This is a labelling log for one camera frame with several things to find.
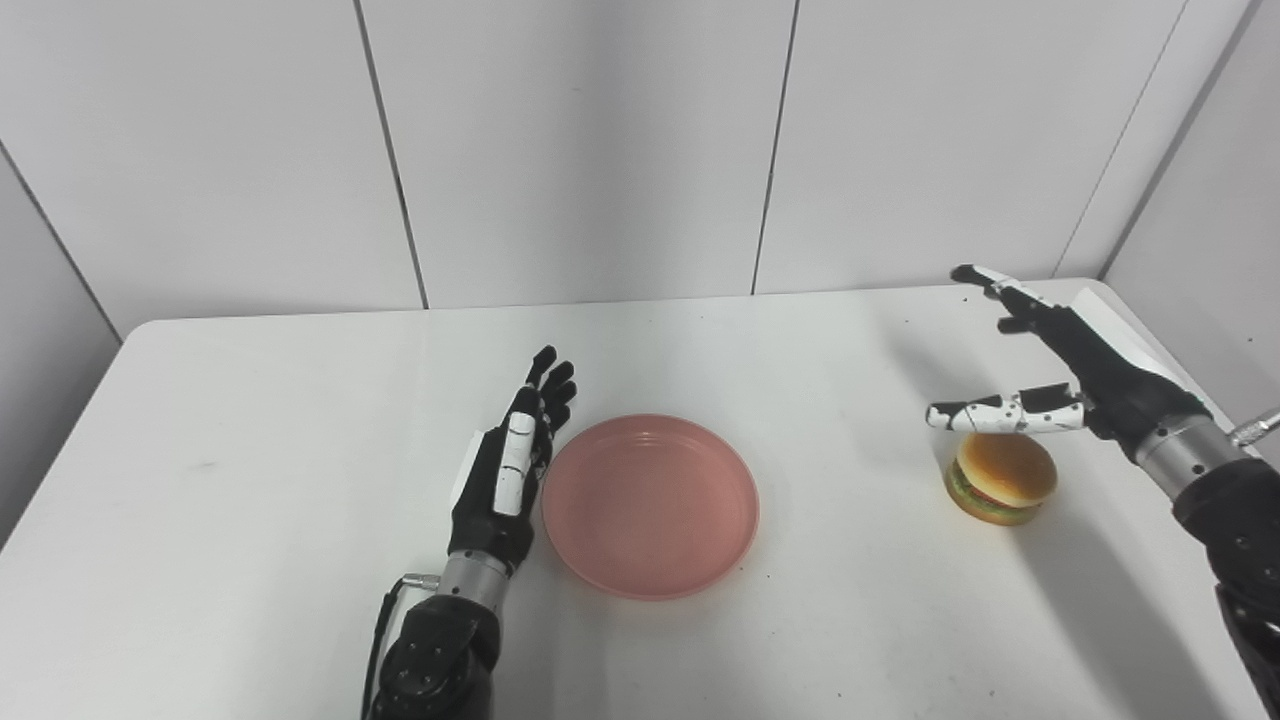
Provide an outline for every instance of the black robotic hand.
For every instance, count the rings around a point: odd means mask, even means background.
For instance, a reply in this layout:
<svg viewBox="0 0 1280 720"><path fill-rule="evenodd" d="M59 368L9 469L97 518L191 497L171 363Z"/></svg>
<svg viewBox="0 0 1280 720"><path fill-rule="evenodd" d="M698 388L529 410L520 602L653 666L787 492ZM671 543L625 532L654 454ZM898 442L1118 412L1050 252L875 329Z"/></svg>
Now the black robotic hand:
<svg viewBox="0 0 1280 720"><path fill-rule="evenodd" d="M1048 302L1016 279L977 265L960 265L951 272L951 279L980 286L988 297L998 300L1010 314L997 324L1000 332L1038 336L1075 374L1079 392L1071 391L1070 383L1060 383L1007 398L936 402L927 416L931 425L1000 433L1088 427L1100 438L1115 439L1137 462L1139 446L1162 421L1212 419L1204 404L1169 369L1146 355L1146 366L1134 363L1120 351L1124 338L1103 337L1075 307Z"/></svg>
<svg viewBox="0 0 1280 720"><path fill-rule="evenodd" d="M577 395L573 365L554 369L556 348L534 357L498 427L486 432L453 505L449 559L438 593L404 615L388 648L372 694L381 638L406 584L429 587L426 575L406 575L387 597L361 698L370 720L484 720L490 716L493 670L502 652L502 602L534 542L531 515L538 486L552 459L556 432L568 421Z"/></svg>
<svg viewBox="0 0 1280 720"><path fill-rule="evenodd" d="M568 421L568 401L577 395L573 364L552 369L554 363L556 348L548 345L534 357L502 423L484 434L453 506L449 555L485 552L506 564L509 573L529 556L538 486L552 459L552 441Z"/></svg>

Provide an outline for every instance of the robotic finger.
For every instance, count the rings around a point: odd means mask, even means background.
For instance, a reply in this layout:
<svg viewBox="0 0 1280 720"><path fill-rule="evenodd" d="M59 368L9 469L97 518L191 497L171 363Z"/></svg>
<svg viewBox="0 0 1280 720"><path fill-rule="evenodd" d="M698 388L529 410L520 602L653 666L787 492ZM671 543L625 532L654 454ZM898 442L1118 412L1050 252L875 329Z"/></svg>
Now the robotic finger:
<svg viewBox="0 0 1280 720"><path fill-rule="evenodd" d="M1015 304L1018 310L1015 310L1015 307L1009 309L1015 315L1021 310L1021 307L1029 304L1050 305L1044 297L1024 286L1016 278L1006 275L998 270L992 270L991 268L983 268L982 265L957 265L954 270L951 270L951 279L960 283L979 286L983 288L987 297L1000 300L1002 302L1005 301L1005 291L1009 291L1010 296L1021 296L1023 300L1020 300L1019 304Z"/></svg>
<svg viewBox="0 0 1280 720"><path fill-rule="evenodd" d="M946 430L972 433L1060 433L1085 424L1084 398L1070 384L1057 383L991 395L968 402L934 402L924 421Z"/></svg>

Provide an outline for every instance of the black cable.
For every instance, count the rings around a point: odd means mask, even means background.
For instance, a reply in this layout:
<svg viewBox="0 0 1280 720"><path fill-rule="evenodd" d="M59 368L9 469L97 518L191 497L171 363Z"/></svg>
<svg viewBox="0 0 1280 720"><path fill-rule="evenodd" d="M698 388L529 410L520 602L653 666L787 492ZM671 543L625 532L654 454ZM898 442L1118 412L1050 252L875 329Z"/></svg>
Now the black cable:
<svg viewBox="0 0 1280 720"><path fill-rule="evenodd" d="M396 602L399 592L404 587L404 580L398 579L392 589L383 596L383 607L378 611L378 623L374 624L374 647L369 650L369 667L365 670L365 694L360 698L360 716L369 717L369 708L374 702L374 675L378 673L378 659L383 655L383 637L387 634L387 625L390 624L396 612Z"/></svg>

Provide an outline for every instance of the white fingertip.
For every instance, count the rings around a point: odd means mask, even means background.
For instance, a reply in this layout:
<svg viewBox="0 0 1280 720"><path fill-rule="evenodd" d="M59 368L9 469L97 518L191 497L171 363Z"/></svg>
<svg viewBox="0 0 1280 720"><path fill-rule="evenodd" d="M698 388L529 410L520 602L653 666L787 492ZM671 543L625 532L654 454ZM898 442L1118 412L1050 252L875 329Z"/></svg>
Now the white fingertip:
<svg viewBox="0 0 1280 720"><path fill-rule="evenodd" d="M458 465L458 477L453 480L453 489L449 491L449 507L452 509L458 503L458 498L462 497L462 488L467 484L467 477L471 475L471 466L476 464L476 455L480 454L480 443L484 442L484 432L476 430L471 436L471 442L467 443L467 451L462 456L462 465Z"/></svg>
<svg viewBox="0 0 1280 720"><path fill-rule="evenodd" d="M979 273L987 275L992 281L995 281L995 282L992 282L991 287L995 288L996 291L1001 291L1001 290L1005 290L1005 288L1012 288L1012 290L1016 290L1018 292L1021 292L1023 295L1030 297L1032 300L1036 300L1037 302L1039 302L1042 305L1051 305L1051 302L1048 302L1047 300L1044 300L1043 295L1041 295L1041 293L1038 293L1038 292L1028 288L1018 278L1006 275L1004 273L997 273L996 270L992 270L991 268L979 268L978 265L974 265L974 269L978 270Z"/></svg>
<svg viewBox="0 0 1280 720"><path fill-rule="evenodd" d="M929 409L924 413L924 424L929 425L931 428L938 428L946 430L950 429L948 428L950 423L951 423L951 415L947 415L946 413L938 413L937 407L929 406Z"/></svg>
<svg viewBox="0 0 1280 720"><path fill-rule="evenodd" d="M507 439L502 446L498 482L493 491L493 511L520 515L525 496L525 475L534 448L538 420L525 413L512 413L507 420Z"/></svg>

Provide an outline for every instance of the pink plate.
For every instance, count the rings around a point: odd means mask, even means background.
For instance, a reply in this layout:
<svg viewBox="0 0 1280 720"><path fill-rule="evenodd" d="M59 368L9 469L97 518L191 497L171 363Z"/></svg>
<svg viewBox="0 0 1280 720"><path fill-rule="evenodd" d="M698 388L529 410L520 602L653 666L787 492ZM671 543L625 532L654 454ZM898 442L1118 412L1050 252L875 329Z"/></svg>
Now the pink plate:
<svg viewBox="0 0 1280 720"><path fill-rule="evenodd" d="M742 459L667 415L586 429L552 462L543 519L556 552L593 585L635 600L694 594L727 575L760 502Z"/></svg>

